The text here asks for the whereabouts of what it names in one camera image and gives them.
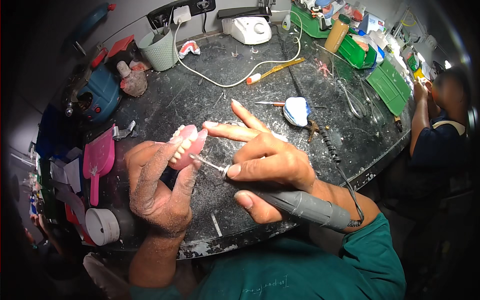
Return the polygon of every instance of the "green shirt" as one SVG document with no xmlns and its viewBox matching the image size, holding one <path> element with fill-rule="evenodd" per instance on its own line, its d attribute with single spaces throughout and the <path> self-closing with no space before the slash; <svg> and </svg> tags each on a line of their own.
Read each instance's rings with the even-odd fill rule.
<svg viewBox="0 0 480 300">
<path fill-rule="evenodd" d="M 280 238 L 261 251 L 217 260 L 188 299 L 403 299 L 405 276 L 380 213 L 345 235 L 339 257 Z M 174 286 L 131 288 L 134 300 L 181 299 Z"/>
</svg>

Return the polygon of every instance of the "dental model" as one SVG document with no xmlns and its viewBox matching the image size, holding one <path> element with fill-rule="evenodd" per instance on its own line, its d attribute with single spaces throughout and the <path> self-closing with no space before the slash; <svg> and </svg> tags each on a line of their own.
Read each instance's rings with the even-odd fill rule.
<svg viewBox="0 0 480 300">
<path fill-rule="evenodd" d="M 181 125 L 170 138 L 172 140 L 176 136 L 182 136 L 183 142 L 170 159 L 168 165 L 175 170 L 181 170 L 192 163 L 193 159 L 188 156 L 189 153 L 198 155 L 203 149 L 205 139 L 207 138 L 207 129 L 197 132 L 195 125 Z"/>
</svg>

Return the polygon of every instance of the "white cable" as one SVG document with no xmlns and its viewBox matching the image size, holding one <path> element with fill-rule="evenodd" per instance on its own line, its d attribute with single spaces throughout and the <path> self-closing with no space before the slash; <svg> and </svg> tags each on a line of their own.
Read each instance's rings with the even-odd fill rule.
<svg viewBox="0 0 480 300">
<path fill-rule="evenodd" d="M 271 11 L 271 12 L 292 12 L 292 11 Z M 264 64 L 264 63 L 268 63 L 268 62 L 275 62 L 275 63 L 285 63 L 285 62 L 290 62 L 290 61 L 293 61 L 295 60 L 298 55 L 300 54 L 300 49 L 301 49 L 301 44 L 300 44 L 300 39 L 301 39 L 301 33 L 303 31 L 303 23 L 301 21 L 301 18 L 300 16 L 296 13 L 296 12 L 292 12 L 294 14 L 297 15 L 298 19 L 300 20 L 300 36 L 299 37 L 296 37 L 294 36 L 294 38 L 297 39 L 296 43 L 298 43 L 299 45 L 299 50 L 297 51 L 297 55 L 295 55 L 292 59 L 290 60 L 267 60 L 267 61 L 262 61 L 260 63 L 258 63 L 255 67 L 253 67 L 253 69 L 250 71 L 250 73 L 247 74 L 247 76 L 245 76 L 245 78 L 241 79 L 239 82 L 237 83 L 234 83 L 234 84 L 229 84 L 229 85 L 223 85 L 223 84 L 219 84 L 219 83 L 216 83 L 215 81 L 211 80 L 210 78 L 206 77 L 205 75 L 193 70 L 193 69 L 190 69 L 189 67 L 187 67 L 183 61 L 180 59 L 180 56 L 179 56 L 179 52 L 177 50 L 177 46 L 176 46 L 176 43 L 177 43 L 177 32 L 179 31 L 180 29 L 180 25 L 181 25 L 181 22 L 179 22 L 179 26 L 177 27 L 177 30 L 175 31 L 175 35 L 173 37 L 173 48 L 175 49 L 175 54 L 177 55 L 177 58 L 179 60 L 179 62 L 185 67 L 187 68 L 188 70 L 192 71 L 193 73 L 197 74 L 197 75 L 200 75 L 202 76 L 203 78 L 205 78 L 206 80 L 210 81 L 211 83 L 215 84 L 215 85 L 218 85 L 218 86 L 221 86 L 221 87 L 232 87 L 232 86 L 236 86 L 238 84 L 241 84 L 242 82 L 244 82 L 245 80 L 247 80 L 248 77 L 250 77 L 250 75 L 253 73 L 253 71 L 260 65 Z"/>
</svg>

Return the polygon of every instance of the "juice bottle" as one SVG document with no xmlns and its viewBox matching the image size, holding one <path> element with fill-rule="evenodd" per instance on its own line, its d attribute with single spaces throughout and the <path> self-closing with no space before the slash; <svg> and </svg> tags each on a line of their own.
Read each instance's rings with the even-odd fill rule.
<svg viewBox="0 0 480 300">
<path fill-rule="evenodd" d="M 343 38 L 347 34 L 350 24 L 350 18 L 344 14 L 338 16 L 338 20 L 333 24 L 332 30 L 325 41 L 325 48 L 329 51 L 335 53 L 340 47 L 340 44 L 343 41 Z"/>
</svg>

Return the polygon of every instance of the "dental handpiece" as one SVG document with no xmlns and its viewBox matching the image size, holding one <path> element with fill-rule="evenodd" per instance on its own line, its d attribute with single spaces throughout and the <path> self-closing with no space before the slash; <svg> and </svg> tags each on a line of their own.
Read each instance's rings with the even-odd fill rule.
<svg viewBox="0 0 480 300">
<path fill-rule="evenodd" d="M 190 153 L 189 156 L 216 169 L 223 181 L 239 190 L 253 192 L 280 211 L 333 230 L 342 230 L 348 226 L 350 213 L 338 205 L 274 181 L 232 180 L 227 176 L 230 165 L 219 167 L 195 154 Z"/>
</svg>

